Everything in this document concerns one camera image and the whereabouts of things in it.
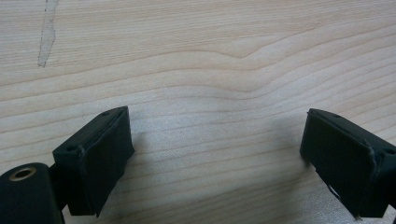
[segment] wooden table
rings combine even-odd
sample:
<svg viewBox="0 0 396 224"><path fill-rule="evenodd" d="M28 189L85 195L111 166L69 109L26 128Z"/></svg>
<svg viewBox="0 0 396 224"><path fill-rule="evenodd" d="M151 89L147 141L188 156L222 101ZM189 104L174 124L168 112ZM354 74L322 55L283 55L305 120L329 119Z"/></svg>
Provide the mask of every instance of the wooden table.
<svg viewBox="0 0 396 224"><path fill-rule="evenodd" d="M395 71L394 0L1 1L0 171L128 105L124 177L66 223L354 223L300 159L305 112L396 144Z"/></svg>

